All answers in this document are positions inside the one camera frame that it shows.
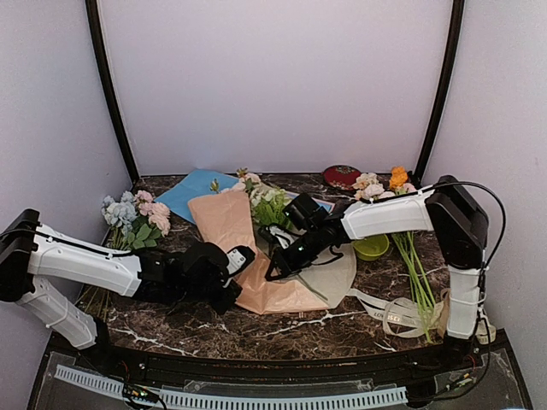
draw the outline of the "green bowl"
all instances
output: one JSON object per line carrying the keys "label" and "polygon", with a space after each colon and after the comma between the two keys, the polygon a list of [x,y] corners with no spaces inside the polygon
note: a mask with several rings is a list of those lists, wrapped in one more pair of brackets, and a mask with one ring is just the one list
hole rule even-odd
{"label": "green bowl", "polygon": [[376,261],[390,248],[390,240],[384,234],[374,235],[373,237],[365,237],[359,241],[353,241],[351,245],[356,250],[359,259],[363,261]]}

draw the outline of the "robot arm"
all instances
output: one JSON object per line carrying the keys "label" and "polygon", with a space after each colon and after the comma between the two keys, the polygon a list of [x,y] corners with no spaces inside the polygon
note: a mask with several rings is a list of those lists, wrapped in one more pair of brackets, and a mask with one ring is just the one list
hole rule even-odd
{"label": "robot arm", "polygon": [[151,302],[196,297],[223,314],[241,292],[231,278],[254,256],[247,247],[225,254],[212,243],[196,243],[184,253],[134,255],[67,237],[39,224],[38,212],[28,209],[0,234],[0,301],[17,303],[75,348],[87,349],[108,340],[106,326],[76,308],[46,276]]}
{"label": "robot arm", "polygon": [[[435,231],[450,272],[447,333],[469,339],[480,303],[488,218],[468,192],[456,185],[455,178],[442,177],[436,185],[415,193],[379,202],[355,202],[343,213],[330,215],[302,194],[287,205],[285,214],[306,233],[294,241],[279,240],[267,279],[299,273],[323,250],[352,240],[381,233]],[[273,242],[278,229],[270,228],[263,236]],[[271,276],[273,267],[279,276]]]}

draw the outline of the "marble table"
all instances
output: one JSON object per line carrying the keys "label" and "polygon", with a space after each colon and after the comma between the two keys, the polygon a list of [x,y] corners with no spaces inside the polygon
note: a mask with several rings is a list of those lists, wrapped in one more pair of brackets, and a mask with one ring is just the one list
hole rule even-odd
{"label": "marble table", "polygon": [[[144,177],[134,189],[159,196],[182,178]],[[267,174],[262,179],[337,204],[350,200],[342,191],[324,185],[318,174]],[[173,229],[160,242],[161,249],[184,250],[200,239],[197,228],[189,222],[177,215],[172,216],[171,222]],[[440,291],[449,287],[449,275],[437,239],[432,233],[422,232],[415,236],[415,246],[424,268],[431,271],[429,282],[438,300]],[[410,298],[407,273],[400,254],[391,246],[377,261],[358,260],[353,286],[385,300]],[[182,311],[166,315],[168,306],[89,289],[80,306],[106,319],[115,345],[164,354],[230,360],[315,360],[398,352],[427,345],[425,337],[387,336],[381,322],[368,316],[353,297],[346,297],[330,311],[260,316],[234,307],[219,316],[206,302],[188,302]],[[440,338],[434,336],[433,342],[440,343]]]}

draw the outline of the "orange flower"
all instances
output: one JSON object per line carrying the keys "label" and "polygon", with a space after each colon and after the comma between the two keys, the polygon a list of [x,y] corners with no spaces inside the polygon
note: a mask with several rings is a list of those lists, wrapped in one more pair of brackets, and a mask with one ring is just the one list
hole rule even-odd
{"label": "orange flower", "polygon": [[404,167],[394,167],[391,170],[390,190],[401,188],[405,182],[409,180]]}

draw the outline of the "white wall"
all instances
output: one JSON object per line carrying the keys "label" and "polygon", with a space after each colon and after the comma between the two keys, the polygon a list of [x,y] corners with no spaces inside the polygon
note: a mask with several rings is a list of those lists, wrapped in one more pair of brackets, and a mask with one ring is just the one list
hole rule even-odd
{"label": "white wall", "polygon": [[[24,208],[100,241],[106,194],[130,186],[110,124],[85,2],[0,2],[0,231]],[[74,296],[69,282],[62,289]],[[26,408],[49,332],[0,302],[0,407]]]}
{"label": "white wall", "polygon": [[142,174],[414,168],[451,0],[100,4]]}
{"label": "white wall", "polygon": [[[488,272],[489,315],[506,328],[536,408],[547,408],[546,2],[468,2],[454,77],[426,181],[491,187],[508,211]],[[489,202],[494,226],[499,211]]]}

